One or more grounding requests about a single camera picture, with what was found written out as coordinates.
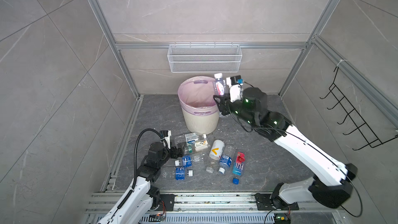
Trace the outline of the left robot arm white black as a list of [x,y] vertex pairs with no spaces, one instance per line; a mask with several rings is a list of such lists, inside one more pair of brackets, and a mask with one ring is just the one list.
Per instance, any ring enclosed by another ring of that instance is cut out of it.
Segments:
[[137,224],[150,209],[160,204],[160,190],[152,184],[160,177],[161,168],[170,159],[183,156],[185,145],[164,145],[154,142],[148,154],[134,172],[134,178],[128,189],[115,206],[98,224]]

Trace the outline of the blue Fiji water bottle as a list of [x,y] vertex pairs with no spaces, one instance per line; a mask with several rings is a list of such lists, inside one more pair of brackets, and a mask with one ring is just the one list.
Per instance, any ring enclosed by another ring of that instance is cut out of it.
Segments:
[[233,166],[233,171],[232,171],[233,174],[235,174],[238,177],[242,176],[244,171],[245,161],[246,161],[245,154],[243,152],[238,152]]

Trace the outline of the white bottle orange logo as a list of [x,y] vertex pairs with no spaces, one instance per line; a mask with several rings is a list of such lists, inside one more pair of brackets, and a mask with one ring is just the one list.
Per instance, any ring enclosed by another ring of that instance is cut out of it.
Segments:
[[219,161],[224,151],[225,144],[222,140],[215,140],[210,149],[209,157],[213,160]]

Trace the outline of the clear bottle purple label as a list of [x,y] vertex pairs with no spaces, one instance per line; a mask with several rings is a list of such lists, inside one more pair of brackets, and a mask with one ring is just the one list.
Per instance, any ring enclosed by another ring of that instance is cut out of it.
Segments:
[[226,93],[226,82],[222,73],[214,75],[215,81],[213,82],[215,95],[224,96]]

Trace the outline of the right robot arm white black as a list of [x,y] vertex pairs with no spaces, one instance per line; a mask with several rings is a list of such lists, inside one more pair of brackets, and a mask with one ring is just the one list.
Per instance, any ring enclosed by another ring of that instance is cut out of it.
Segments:
[[306,165],[313,176],[296,183],[279,183],[270,201],[283,209],[296,202],[317,201],[328,208],[342,206],[354,191],[357,167],[344,164],[321,150],[284,115],[267,108],[267,95],[249,87],[237,92],[216,93],[213,99],[224,115],[231,115],[244,130],[255,131],[284,148]]

